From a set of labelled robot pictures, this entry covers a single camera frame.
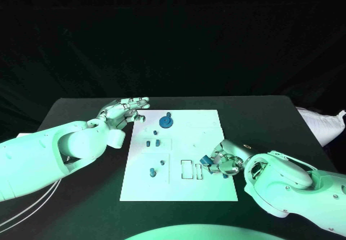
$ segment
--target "black table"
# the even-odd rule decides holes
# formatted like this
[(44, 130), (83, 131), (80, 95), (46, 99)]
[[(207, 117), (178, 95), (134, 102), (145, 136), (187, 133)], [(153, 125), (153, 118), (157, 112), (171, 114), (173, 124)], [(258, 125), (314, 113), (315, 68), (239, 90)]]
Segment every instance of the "black table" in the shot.
[[(112, 100), (60, 98), (37, 130), (88, 121)], [(262, 153), (282, 152), (318, 169), (336, 172), (288, 97), (153, 97), (150, 106), (153, 110), (216, 109), (225, 138), (245, 142)], [(122, 148), (108, 147), (96, 161), (62, 179), (42, 209), (0, 238), (114, 240), (171, 225), (216, 224), (248, 228), (284, 239), (344, 239), (300, 215), (289, 214), (285, 218), (269, 215), (243, 191), (242, 174), (233, 177), (236, 202), (119, 201), (132, 123), (122, 130)], [(1, 222), (46, 190), (0, 203)]]

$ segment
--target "black backdrop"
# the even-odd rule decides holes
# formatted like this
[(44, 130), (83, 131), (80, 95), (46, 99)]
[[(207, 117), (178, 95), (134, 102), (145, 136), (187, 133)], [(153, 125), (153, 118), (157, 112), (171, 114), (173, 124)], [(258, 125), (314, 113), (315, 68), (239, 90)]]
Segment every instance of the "black backdrop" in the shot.
[(8, 1), (0, 137), (59, 98), (287, 95), (344, 109), (344, 8), (305, 1)]

